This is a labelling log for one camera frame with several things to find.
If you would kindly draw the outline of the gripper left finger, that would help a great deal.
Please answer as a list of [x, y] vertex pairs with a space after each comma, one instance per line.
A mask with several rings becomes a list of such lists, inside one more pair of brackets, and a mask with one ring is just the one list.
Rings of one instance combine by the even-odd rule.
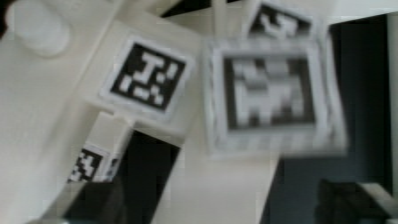
[[120, 181], [70, 182], [43, 216], [29, 224], [127, 224]]

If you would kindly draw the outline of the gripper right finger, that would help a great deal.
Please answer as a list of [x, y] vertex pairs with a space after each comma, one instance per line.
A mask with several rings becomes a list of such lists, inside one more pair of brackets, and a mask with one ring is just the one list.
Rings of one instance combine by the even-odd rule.
[[319, 183], [317, 224], [398, 224], [398, 200], [379, 183]]

